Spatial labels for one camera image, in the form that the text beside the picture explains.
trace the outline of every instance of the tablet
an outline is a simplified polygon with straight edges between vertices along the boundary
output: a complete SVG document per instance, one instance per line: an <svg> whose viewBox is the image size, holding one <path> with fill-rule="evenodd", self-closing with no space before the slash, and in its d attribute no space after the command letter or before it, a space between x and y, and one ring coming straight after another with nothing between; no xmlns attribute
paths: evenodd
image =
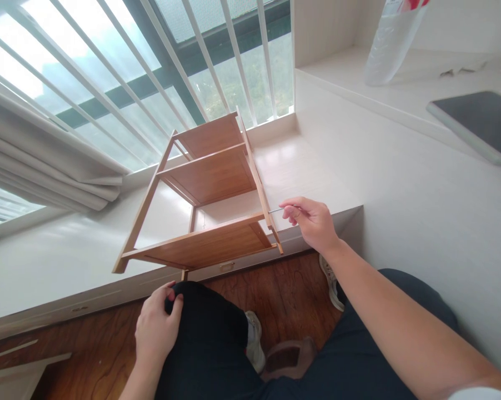
<svg viewBox="0 0 501 400"><path fill-rule="evenodd" d="M485 91L436 100L427 111L484 158L501 165L501 94Z"/></svg>

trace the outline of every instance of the wooden shelf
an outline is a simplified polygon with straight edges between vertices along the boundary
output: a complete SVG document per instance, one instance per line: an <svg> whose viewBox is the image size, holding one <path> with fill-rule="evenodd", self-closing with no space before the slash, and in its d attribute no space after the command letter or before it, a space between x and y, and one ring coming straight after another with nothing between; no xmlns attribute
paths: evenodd
<svg viewBox="0 0 501 400"><path fill-rule="evenodd" d="M238 218L203 231L192 232L152 246L123 254L190 271L276 247L258 221L263 213Z"/></svg>
<svg viewBox="0 0 501 400"><path fill-rule="evenodd" d="M188 131L174 135L174 139L195 159L217 153L228 147L243 143L236 121L237 112L215 119Z"/></svg>
<svg viewBox="0 0 501 400"><path fill-rule="evenodd" d="M191 205L200 207L256 190L245 143L158 173Z"/></svg>
<svg viewBox="0 0 501 400"><path fill-rule="evenodd" d="M269 205L262 181L254 164L252 149L243 126L239 131L237 113L208 122L190 131L173 132L169 145L151 180L145 199L114 273L123 273L130 259L182 269L182 280L188 271L209 267L272 248L283 254L276 227L269 215ZM177 140L195 158L178 167L164 170ZM159 181L165 182L192 206L189 233L149 247L136 249L139 231L147 216ZM262 211L233 219L212 228L193 232L196 208L256 190ZM258 221L265 220L277 241L271 244Z"/></svg>

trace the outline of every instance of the shelf board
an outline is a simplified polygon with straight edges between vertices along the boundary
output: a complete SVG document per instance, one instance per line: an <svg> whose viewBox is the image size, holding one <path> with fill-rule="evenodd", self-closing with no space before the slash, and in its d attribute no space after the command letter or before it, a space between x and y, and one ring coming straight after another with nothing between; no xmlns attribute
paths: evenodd
<svg viewBox="0 0 501 400"><path fill-rule="evenodd" d="M233 112L188 131L177 133L174 138L193 158L200 158L236 144L243 143L243 137L236 121L238 113Z"/></svg>
<svg viewBox="0 0 501 400"><path fill-rule="evenodd" d="M364 83L369 48L352 47L296 71L298 77L361 107L430 136L454 149L481 158L433 115L426 111L432 100L494 90L501 93L501 57L492 54L455 53L410 49L393 80L385 86ZM460 73L462 68L483 70ZM440 77L454 70L454 77Z"/></svg>
<svg viewBox="0 0 501 400"><path fill-rule="evenodd" d="M123 254L125 258L146 257L176 268L209 267L239 257L275 248L258 221L263 213L238 218L203 231L188 233L152 246Z"/></svg>
<svg viewBox="0 0 501 400"><path fill-rule="evenodd" d="M200 207L256 190L244 143L158 173L191 205Z"/></svg>

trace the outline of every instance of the white curtain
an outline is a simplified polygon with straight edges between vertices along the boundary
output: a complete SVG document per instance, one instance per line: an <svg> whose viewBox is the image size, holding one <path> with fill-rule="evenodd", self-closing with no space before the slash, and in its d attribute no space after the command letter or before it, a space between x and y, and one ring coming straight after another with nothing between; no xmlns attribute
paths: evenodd
<svg viewBox="0 0 501 400"><path fill-rule="evenodd" d="M0 187L37 204L101 210L130 171L0 93Z"/></svg>

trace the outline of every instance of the forearm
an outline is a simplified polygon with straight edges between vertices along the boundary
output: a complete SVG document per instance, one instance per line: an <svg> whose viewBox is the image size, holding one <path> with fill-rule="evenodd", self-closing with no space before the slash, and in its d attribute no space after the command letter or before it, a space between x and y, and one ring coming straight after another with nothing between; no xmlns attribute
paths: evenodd
<svg viewBox="0 0 501 400"><path fill-rule="evenodd" d="M501 373L485 357L346 243L324 256L379 349L418 398L446 399L471 386L501 390Z"/></svg>
<svg viewBox="0 0 501 400"><path fill-rule="evenodd" d="M153 400L164 362L156 365L136 362L119 400Z"/></svg>

